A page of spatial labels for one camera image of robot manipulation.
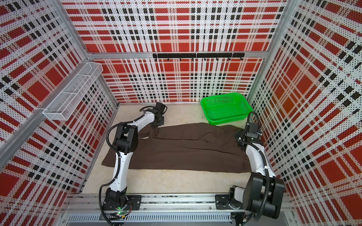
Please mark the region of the brown trousers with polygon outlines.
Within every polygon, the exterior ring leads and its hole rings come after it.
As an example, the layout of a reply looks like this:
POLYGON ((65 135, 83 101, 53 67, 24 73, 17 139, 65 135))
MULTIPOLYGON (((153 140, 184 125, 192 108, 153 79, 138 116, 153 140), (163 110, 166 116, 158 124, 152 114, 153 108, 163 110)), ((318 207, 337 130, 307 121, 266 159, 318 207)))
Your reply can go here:
POLYGON ((144 127, 130 169, 195 170, 226 173, 251 172, 250 161, 237 144, 233 125, 221 127, 191 123, 144 127))

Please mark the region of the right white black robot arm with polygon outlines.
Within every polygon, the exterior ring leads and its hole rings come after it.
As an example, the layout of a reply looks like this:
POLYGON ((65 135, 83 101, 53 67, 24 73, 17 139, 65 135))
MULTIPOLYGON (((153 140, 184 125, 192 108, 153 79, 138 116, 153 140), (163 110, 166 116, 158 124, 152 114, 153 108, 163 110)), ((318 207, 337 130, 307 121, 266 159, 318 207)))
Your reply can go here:
POLYGON ((261 135, 259 124, 252 122, 234 133, 238 146, 249 159, 251 174, 245 188, 233 186, 228 196, 232 209, 252 212, 256 221, 262 216, 279 217, 285 191, 284 181, 272 170, 261 135))

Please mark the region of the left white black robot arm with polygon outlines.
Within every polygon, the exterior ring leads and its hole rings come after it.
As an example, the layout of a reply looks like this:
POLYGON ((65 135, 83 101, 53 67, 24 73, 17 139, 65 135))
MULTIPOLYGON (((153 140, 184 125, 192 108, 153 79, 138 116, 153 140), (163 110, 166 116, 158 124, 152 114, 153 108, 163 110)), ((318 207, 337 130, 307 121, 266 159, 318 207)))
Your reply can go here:
POLYGON ((127 198, 127 173, 131 158, 138 146, 138 132, 148 125, 158 127, 164 124, 164 114, 167 106, 156 103, 155 106, 146 106, 140 109, 141 116, 112 126, 106 135, 106 143, 115 152, 116 161, 113 178, 100 187, 108 187, 104 200, 100 200, 102 210, 130 209, 132 203, 127 198))

